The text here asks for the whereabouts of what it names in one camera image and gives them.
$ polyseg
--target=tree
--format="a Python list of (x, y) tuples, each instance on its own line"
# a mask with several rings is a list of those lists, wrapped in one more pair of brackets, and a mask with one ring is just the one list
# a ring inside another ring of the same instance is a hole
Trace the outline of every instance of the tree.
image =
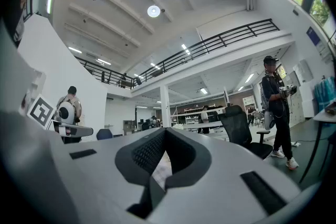
[[(294, 1), (301, 6), (303, 0)], [(314, 0), (310, 15), (313, 16), (321, 26), (323, 26), (330, 15), (330, 9), (326, 2), (323, 2), (322, 0)]]

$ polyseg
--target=round ceiling light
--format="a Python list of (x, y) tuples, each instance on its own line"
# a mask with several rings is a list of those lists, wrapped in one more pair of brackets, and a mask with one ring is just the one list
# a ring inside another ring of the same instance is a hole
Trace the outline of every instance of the round ceiling light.
[(160, 15), (160, 9), (158, 6), (150, 6), (147, 10), (147, 13), (149, 16), (155, 18), (158, 17)]

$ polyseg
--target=black pants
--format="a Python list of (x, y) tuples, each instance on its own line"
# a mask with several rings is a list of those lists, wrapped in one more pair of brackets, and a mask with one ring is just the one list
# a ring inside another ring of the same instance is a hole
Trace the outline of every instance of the black pants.
[(282, 146), (282, 150), (286, 158), (291, 159), (293, 157), (293, 153), (289, 131), (289, 113), (287, 111), (284, 112), (280, 118), (274, 116), (274, 120), (277, 127), (277, 133), (274, 141), (274, 151), (278, 151), (279, 147)]
[(251, 122), (252, 122), (252, 125), (253, 125), (253, 121), (254, 121), (254, 116), (250, 115), (249, 118), (248, 118), (248, 125), (250, 125)]
[(203, 133), (204, 134), (208, 134), (209, 133), (209, 127), (198, 128), (197, 133), (200, 133), (201, 129), (203, 129)]

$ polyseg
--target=black railing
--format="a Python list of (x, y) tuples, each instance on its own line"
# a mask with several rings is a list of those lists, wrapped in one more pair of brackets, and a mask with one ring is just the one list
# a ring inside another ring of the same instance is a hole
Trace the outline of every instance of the black railing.
[(132, 89), (135, 79), (108, 69), (102, 65), (98, 65), (87, 60), (76, 57), (77, 60), (89, 71), (96, 79), (106, 84), (112, 84), (122, 88)]
[(216, 36), (202, 40), (192, 46), (181, 50), (178, 53), (157, 63), (155, 67), (151, 67), (139, 75), (141, 82), (146, 82), (151, 78), (155, 78), (172, 68), (183, 65), (197, 57), (211, 53), (219, 48), (227, 47), (237, 41), (257, 37), (272, 31), (280, 29), (273, 23), (272, 19), (260, 20), (255, 23), (242, 25), (231, 30), (220, 33)]

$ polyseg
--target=white sneaker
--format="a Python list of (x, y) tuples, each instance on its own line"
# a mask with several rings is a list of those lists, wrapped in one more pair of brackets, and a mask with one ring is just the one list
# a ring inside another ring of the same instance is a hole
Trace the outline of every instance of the white sneaker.
[(284, 158), (285, 157), (284, 154), (280, 150), (272, 151), (271, 156), (272, 157), (278, 157), (278, 158)]
[(293, 157), (289, 161), (286, 161), (286, 166), (291, 170), (295, 170), (296, 168), (299, 167), (298, 163), (295, 161)]

